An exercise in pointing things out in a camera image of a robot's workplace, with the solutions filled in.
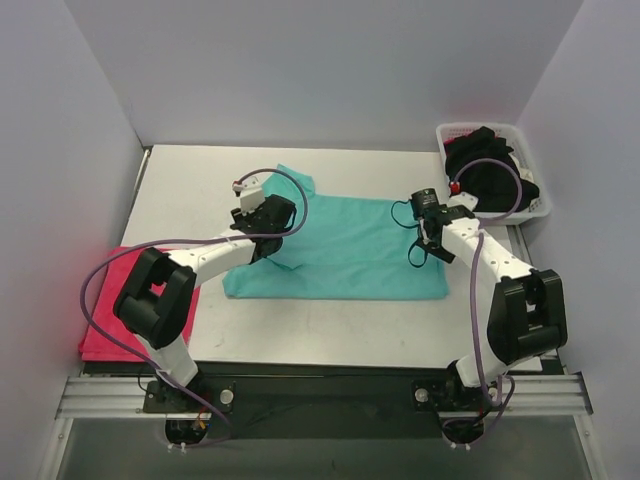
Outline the black t shirt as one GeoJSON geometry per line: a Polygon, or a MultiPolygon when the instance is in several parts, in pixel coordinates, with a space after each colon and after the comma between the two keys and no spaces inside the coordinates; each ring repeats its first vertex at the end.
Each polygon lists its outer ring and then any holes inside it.
{"type": "MultiPolygon", "coordinates": [[[[510,153],[514,154],[514,149],[507,144],[505,138],[486,126],[455,139],[449,149],[444,149],[446,175],[453,180],[463,167],[475,160],[496,160],[500,166],[492,162],[474,165],[459,176],[458,182],[463,191],[478,198],[477,210],[485,213],[509,211],[517,198],[517,186],[505,166],[519,175],[510,157],[510,153]]],[[[532,184],[520,178],[520,185],[522,198],[517,212],[527,210],[540,196],[540,188],[536,183],[532,184]]]]}

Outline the teal t shirt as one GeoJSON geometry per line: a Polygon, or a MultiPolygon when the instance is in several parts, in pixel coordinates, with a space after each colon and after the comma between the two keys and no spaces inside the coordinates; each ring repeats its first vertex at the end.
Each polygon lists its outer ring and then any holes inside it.
{"type": "Polygon", "coordinates": [[[411,209],[391,200],[320,195],[312,177],[284,165],[263,183],[309,213],[281,249],[222,280],[232,299],[440,300],[444,264],[424,258],[408,225],[411,209]]]}

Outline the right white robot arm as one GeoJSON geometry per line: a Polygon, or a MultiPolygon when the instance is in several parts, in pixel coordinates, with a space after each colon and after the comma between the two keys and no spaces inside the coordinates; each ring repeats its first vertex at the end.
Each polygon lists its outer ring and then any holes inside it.
{"type": "Polygon", "coordinates": [[[456,195],[442,204],[434,189],[410,197],[415,245],[448,264],[470,268],[473,352],[454,362],[443,383],[448,404],[465,408],[479,387],[533,357],[567,343],[564,289],[553,270],[538,270],[495,240],[472,212],[475,200],[456,195]]]}

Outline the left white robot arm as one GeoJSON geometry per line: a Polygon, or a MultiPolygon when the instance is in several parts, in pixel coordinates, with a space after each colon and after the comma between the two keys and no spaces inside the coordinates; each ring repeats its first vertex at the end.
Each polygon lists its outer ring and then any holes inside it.
{"type": "Polygon", "coordinates": [[[166,398],[182,412],[195,409],[202,387],[183,330],[195,290],[239,266],[276,253],[292,229],[295,204],[269,195],[256,209],[231,212],[233,223],[221,241],[167,252],[146,248],[135,261],[113,307],[114,315],[144,346],[154,369],[169,375],[166,398]]]}

